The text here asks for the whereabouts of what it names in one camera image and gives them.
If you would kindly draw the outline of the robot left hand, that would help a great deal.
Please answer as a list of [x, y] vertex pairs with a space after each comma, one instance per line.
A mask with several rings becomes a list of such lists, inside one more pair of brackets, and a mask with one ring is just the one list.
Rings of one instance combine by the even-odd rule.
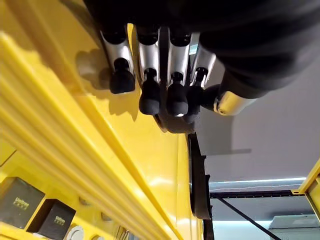
[[139, 110], [160, 97], [160, 28], [168, 29], [167, 113], [190, 123], [200, 107], [234, 116], [289, 85], [320, 53], [317, 0], [87, 0], [112, 67], [110, 90], [134, 90], [127, 25], [138, 40]]

